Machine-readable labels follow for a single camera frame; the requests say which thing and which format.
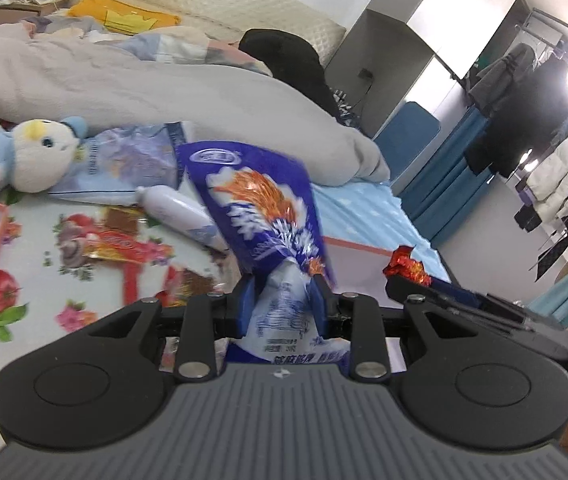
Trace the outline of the light blue bedsheet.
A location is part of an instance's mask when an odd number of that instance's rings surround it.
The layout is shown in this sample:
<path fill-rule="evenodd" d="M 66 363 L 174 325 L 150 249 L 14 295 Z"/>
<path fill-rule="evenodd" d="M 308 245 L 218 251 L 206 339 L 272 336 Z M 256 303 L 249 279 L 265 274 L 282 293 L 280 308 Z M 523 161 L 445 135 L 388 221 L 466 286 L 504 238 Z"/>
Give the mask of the light blue bedsheet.
<path fill-rule="evenodd" d="M 433 248 L 402 209 L 388 184 L 350 182 L 344 186 L 313 184 L 312 192 L 325 236 L 390 250 L 413 248 L 413 258 L 442 281 L 450 281 L 439 252 Z"/>

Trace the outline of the yellow pillow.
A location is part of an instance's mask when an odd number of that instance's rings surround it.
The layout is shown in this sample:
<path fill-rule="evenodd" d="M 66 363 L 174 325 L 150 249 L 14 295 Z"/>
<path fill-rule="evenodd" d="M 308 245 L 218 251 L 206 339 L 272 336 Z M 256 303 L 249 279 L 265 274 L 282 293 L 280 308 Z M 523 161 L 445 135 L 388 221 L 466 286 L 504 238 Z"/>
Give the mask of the yellow pillow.
<path fill-rule="evenodd" d="M 110 32 L 128 36 L 181 24 L 177 15 L 143 9 L 119 0 L 80 0 L 67 14 L 72 18 L 93 18 Z"/>

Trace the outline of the white spray bottle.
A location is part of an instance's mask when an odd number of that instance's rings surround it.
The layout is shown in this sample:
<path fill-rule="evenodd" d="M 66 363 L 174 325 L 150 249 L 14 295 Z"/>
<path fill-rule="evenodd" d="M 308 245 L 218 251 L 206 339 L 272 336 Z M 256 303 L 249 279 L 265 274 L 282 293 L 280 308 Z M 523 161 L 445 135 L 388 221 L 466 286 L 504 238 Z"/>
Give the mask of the white spray bottle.
<path fill-rule="evenodd" d="M 166 185 L 140 186 L 136 188 L 135 197 L 136 204 L 164 226 L 217 252 L 229 250 L 206 208 L 175 188 Z"/>

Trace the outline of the pink deep cardboard box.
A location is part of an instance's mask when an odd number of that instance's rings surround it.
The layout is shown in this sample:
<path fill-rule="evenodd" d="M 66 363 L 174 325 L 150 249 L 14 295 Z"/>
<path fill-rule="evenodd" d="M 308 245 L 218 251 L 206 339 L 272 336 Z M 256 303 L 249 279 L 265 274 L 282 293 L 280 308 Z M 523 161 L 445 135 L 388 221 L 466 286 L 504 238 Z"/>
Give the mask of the pink deep cardboard box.
<path fill-rule="evenodd" d="M 333 272 L 333 292 L 358 292 L 377 300 L 380 307 L 401 309 L 400 302 L 386 292 L 384 269 L 391 259 L 391 251 L 324 237 L 326 255 Z"/>

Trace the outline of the red foil candy wrapper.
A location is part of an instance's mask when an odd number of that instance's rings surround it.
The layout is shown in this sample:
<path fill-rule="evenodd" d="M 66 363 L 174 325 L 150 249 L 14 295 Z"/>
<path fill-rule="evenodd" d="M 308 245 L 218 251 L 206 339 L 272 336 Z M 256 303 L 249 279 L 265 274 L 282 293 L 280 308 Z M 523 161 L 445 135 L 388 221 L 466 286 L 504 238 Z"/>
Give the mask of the red foil candy wrapper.
<path fill-rule="evenodd" d="M 432 277 L 426 272 L 425 266 L 421 261 L 412 258 L 413 248 L 401 245 L 391 254 L 387 266 L 383 273 L 386 278 L 391 276 L 401 276 L 406 280 L 429 287 L 432 284 Z"/>

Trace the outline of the grey blanket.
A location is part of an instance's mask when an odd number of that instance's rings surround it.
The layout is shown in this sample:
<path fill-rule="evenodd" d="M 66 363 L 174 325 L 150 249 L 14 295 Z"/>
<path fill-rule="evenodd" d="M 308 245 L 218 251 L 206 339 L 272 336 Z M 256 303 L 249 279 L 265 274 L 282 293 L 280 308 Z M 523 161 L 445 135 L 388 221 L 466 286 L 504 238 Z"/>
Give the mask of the grey blanket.
<path fill-rule="evenodd" d="M 193 122 L 191 141 L 238 141 L 299 159 L 312 182 L 384 182 L 377 145 L 277 79 L 227 65 L 168 65 L 78 39 L 0 34 L 0 118 L 81 116 L 90 131 Z"/>

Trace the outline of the blue white oat snack bag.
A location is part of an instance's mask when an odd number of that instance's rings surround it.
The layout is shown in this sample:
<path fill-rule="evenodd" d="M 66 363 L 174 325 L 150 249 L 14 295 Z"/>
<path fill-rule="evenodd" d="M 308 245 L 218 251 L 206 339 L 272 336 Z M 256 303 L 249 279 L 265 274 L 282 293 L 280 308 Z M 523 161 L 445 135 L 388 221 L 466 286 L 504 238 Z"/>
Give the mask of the blue white oat snack bag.
<path fill-rule="evenodd" d="M 325 364 L 346 359 L 348 341 L 321 336 L 310 283 L 331 277 L 310 178 L 297 159 L 232 141 L 183 145 L 179 159 L 241 271 L 256 280 L 246 333 L 226 360 Z"/>

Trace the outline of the blue chair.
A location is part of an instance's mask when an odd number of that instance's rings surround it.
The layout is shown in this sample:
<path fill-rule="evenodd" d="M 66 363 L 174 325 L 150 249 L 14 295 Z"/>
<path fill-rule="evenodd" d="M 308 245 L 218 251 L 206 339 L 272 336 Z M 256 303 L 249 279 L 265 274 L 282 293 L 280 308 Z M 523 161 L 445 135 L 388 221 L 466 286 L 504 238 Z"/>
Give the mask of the blue chair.
<path fill-rule="evenodd" d="M 440 132 L 439 120 L 415 102 L 406 102 L 375 136 L 374 143 L 397 179 Z"/>

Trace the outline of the small red spicy strip pack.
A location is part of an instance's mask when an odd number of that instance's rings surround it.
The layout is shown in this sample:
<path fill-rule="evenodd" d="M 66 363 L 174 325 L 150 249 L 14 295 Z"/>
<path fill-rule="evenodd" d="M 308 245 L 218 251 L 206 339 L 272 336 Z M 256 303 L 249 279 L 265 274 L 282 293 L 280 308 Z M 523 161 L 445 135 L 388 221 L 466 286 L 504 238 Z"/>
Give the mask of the small red spicy strip pack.
<path fill-rule="evenodd" d="M 212 292 L 217 286 L 211 276 L 202 276 L 183 266 L 169 266 L 163 288 L 156 297 L 164 308 L 185 307 L 189 298 Z"/>

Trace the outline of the black garment on bed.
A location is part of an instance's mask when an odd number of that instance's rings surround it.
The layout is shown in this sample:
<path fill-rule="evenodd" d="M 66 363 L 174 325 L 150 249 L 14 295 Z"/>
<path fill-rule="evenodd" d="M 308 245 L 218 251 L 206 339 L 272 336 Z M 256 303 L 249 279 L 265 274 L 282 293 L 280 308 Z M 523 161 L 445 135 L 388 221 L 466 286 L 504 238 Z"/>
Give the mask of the black garment on bed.
<path fill-rule="evenodd" d="M 298 90 L 331 117 L 339 117 L 324 67 L 307 40 L 282 30 L 254 28 L 244 33 L 238 49 L 263 62 L 275 79 Z"/>

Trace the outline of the light blue floral pouch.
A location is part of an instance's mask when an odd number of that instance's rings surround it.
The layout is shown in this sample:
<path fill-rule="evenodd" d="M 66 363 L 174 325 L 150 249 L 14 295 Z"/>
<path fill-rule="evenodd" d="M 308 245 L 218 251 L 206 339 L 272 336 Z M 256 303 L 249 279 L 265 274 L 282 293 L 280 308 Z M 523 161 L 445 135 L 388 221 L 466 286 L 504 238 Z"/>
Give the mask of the light blue floral pouch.
<path fill-rule="evenodd" d="M 178 188 L 184 169 L 179 148 L 192 125 L 184 122 L 112 128 L 87 139 L 67 174 L 48 194 L 58 200 L 134 205 L 139 188 Z"/>

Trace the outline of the hanging clothes rack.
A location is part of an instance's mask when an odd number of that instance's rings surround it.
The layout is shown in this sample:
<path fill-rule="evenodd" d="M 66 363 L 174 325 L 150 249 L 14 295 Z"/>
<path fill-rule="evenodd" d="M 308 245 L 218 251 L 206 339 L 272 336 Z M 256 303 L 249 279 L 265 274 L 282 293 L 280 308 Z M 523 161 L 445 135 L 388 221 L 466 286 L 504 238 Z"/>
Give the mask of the hanging clothes rack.
<path fill-rule="evenodd" d="M 520 30 L 534 47 L 519 41 L 500 58 L 470 76 L 467 96 L 488 119 L 482 133 L 465 148 L 473 174 L 490 171 L 509 177 L 523 154 L 540 155 L 568 125 L 568 24 L 538 9 Z"/>

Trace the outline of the red yellow snack strip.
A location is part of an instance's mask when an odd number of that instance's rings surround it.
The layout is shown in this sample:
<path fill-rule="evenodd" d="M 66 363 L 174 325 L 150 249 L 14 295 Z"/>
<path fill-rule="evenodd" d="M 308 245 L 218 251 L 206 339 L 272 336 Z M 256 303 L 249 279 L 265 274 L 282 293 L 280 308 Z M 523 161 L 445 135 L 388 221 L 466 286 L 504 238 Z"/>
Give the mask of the red yellow snack strip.
<path fill-rule="evenodd" d="M 83 255 L 96 260 L 166 266 L 174 257 L 171 245 L 146 235 L 144 215 L 133 208 L 106 207 L 97 220 L 82 228 Z"/>

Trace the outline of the white blue plush duck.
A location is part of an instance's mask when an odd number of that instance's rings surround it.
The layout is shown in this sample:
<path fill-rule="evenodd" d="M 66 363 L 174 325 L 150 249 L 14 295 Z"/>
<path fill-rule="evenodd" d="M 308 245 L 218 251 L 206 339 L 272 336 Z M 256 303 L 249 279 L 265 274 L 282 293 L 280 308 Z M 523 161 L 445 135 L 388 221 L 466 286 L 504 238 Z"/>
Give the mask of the white blue plush duck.
<path fill-rule="evenodd" d="M 35 194 L 52 188 L 69 170 L 87 130 L 81 117 L 31 119 L 10 130 L 0 125 L 0 191 L 10 186 Z"/>

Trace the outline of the blue curtain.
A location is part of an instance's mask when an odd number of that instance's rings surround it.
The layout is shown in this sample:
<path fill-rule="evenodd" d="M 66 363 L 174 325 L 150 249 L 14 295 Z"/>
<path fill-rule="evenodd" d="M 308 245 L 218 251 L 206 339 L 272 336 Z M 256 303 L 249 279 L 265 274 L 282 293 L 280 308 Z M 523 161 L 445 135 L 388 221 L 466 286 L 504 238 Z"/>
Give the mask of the blue curtain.
<path fill-rule="evenodd" d="M 465 148 L 478 138 L 489 119 L 471 106 L 450 136 L 415 178 L 399 193 L 401 205 L 430 245 L 439 247 L 457 230 L 488 190 L 493 173 L 474 174 Z"/>

